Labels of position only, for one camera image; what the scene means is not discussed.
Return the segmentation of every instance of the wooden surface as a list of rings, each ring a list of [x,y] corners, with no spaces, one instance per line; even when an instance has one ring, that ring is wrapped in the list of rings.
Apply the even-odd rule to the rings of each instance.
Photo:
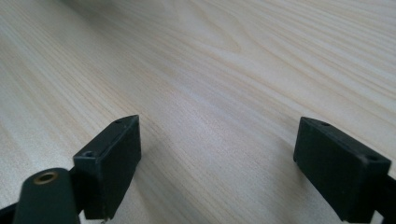
[[[0,206],[139,114],[109,223],[340,223],[292,160],[299,118],[395,161],[395,71],[391,0],[1,0]]]

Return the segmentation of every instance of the light wood tabletop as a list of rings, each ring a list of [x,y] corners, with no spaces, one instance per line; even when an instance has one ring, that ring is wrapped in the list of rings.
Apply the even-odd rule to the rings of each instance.
[[[299,119],[395,162],[395,71],[391,0],[1,0],[0,207],[138,114],[108,223],[341,223],[292,159]]]

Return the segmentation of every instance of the wood grain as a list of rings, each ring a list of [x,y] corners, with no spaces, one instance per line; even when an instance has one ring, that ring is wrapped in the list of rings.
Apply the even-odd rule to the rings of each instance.
[[[395,37],[389,0],[2,0],[0,206],[139,114],[109,223],[341,223],[292,160],[299,118],[395,161]]]

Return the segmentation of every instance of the table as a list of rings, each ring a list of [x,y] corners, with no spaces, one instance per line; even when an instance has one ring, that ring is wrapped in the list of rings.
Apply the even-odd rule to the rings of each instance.
[[[299,118],[396,160],[395,15],[389,0],[0,1],[0,206],[138,114],[143,158],[108,223],[341,223],[292,160]]]

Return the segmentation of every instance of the wooden table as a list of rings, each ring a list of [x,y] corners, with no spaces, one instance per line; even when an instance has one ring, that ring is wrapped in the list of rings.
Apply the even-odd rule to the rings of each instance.
[[[143,158],[109,223],[341,223],[292,160],[299,118],[396,160],[395,15],[391,0],[2,0],[0,207],[139,114]]]

